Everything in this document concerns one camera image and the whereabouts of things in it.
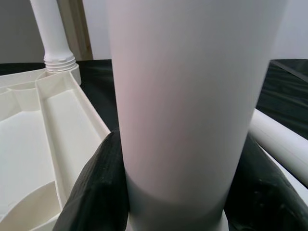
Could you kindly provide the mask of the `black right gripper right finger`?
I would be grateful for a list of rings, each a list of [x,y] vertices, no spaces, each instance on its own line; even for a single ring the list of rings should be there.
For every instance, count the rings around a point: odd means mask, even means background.
[[[308,231],[308,205],[247,137],[224,211],[230,231]]]

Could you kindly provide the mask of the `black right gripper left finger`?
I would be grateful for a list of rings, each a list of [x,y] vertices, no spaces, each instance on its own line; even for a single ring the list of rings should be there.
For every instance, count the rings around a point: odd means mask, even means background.
[[[119,130],[83,167],[52,231],[125,231],[128,190]]]

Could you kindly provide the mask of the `white plastic table top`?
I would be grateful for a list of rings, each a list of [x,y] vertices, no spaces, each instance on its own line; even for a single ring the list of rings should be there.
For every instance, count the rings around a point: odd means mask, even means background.
[[[0,231],[52,231],[111,132],[78,71],[0,76]]]

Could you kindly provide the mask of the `beige door frame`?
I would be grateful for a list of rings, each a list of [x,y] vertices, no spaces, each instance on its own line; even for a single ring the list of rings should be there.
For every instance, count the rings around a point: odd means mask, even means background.
[[[92,60],[90,37],[82,0],[57,0],[68,45],[77,61]]]

